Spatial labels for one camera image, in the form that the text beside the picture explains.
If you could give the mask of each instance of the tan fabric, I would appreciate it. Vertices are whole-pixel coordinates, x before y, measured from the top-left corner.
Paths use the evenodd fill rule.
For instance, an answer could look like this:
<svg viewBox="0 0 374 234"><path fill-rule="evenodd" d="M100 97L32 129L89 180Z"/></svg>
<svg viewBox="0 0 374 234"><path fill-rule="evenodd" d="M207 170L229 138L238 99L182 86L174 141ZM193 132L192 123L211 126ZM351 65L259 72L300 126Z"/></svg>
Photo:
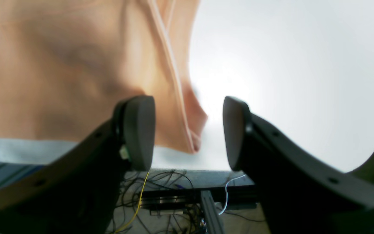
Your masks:
<svg viewBox="0 0 374 234"><path fill-rule="evenodd" d="M197 0L0 1L0 137L81 141L124 98L156 100L156 145L189 153L207 116L188 45Z"/></svg>

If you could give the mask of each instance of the screw hole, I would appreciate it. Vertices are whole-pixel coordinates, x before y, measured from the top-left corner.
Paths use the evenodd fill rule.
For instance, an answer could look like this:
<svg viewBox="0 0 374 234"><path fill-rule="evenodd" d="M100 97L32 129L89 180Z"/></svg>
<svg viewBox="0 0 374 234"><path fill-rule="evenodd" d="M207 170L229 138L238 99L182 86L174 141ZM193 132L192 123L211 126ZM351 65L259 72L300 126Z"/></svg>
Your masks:
<svg viewBox="0 0 374 234"><path fill-rule="evenodd" d="M39 187L41 185L44 185L47 181L45 179L40 179L39 181L34 183L35 187Z"/></svg>
<svg viewBox="0 0 374 234"><path fill-rule="evenodd" d="M335 178L328 178L328 181L332 182L333 184L338 184L339 181Z"/></svg>

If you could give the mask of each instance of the yellow wire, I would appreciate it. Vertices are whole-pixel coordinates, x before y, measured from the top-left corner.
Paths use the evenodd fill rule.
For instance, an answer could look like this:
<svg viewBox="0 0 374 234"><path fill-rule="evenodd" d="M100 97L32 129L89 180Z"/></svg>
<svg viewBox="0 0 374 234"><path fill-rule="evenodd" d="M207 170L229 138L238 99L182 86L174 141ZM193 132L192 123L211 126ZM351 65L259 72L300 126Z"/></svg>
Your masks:
<svg viewBox="0 0 374 234"><path fill-rule="evenodd" d="M118 230L116 230L115 233L118 233L118 232L122 231L123 229L128 227L128 225L130 225L135 220L135 218L138 214L138 211L139 211L139 207L141 206L142 193L144 192L145 184L147 183L147 178L148 178L149 174L150 174L150 171L148 171L147 175L145 176L144 185L142 186L141 193L139 194L138 208L136 209L134 216L132 216L132 219L129 220L129 222L127 222L126 225L123 225Z"/></svg>

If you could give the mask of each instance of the white backdrop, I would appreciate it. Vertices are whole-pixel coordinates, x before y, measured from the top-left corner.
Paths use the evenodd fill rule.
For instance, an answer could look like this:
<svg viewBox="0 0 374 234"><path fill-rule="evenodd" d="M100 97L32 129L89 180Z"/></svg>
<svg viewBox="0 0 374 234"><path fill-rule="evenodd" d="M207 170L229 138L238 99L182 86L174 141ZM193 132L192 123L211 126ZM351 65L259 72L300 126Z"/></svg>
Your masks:
<svg viewBox="0 0 374 234"><path fill-rule="evenodd" d="M374 0L202 0L190 72L209 115L202 150L156 148L153 167L230 170L226 95L343 172L374 151Z"/></svg>

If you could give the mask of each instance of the white wire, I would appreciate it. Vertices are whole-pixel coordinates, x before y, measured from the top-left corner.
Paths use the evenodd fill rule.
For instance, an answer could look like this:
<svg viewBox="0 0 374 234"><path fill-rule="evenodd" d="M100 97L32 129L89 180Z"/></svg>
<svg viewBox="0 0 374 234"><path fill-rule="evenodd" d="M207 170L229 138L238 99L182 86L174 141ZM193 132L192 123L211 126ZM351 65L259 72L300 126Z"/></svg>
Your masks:
<svg viewBox="0 0 374 234"><path fill-rule="evenodd" d="M241 176L236 177L236 178L233 178L233 179L231 179L230 181L233 181L233 180L235 180L235 179L242 178L242 177L245 176L245 175L246 175L246 174L241 175ZM219 213L219 215L223 214L223 212L226 210L226 207L227 207L227 185L229 184L230 181L227 181L226 186L224 186L224 191L226 192L226 202L224 203L224 208L223 208L223 210L221 210L221 212Z"/></svg>

